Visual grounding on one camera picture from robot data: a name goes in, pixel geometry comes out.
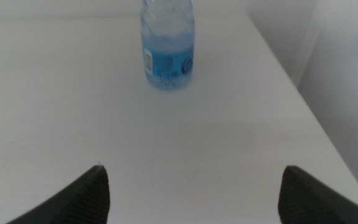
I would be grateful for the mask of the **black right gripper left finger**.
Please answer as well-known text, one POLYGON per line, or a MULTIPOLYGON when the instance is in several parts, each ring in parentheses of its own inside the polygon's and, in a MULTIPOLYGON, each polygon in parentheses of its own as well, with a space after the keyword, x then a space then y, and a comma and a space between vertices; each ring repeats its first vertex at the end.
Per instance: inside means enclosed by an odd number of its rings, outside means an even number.
POLYGON ((11 220, 17 224, 100 223, 108 221, 110 188, 104 166, 93 166, 57 194, 11 220))

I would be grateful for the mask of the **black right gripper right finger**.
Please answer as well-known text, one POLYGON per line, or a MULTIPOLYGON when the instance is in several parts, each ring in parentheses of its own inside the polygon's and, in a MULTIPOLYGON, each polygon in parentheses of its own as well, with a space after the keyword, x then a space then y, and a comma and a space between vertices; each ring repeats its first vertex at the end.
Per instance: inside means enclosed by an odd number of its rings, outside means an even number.
POLYGON ((358 224, 358 204, 298 166, 283 172, 278 214, 282 223, 358 224))

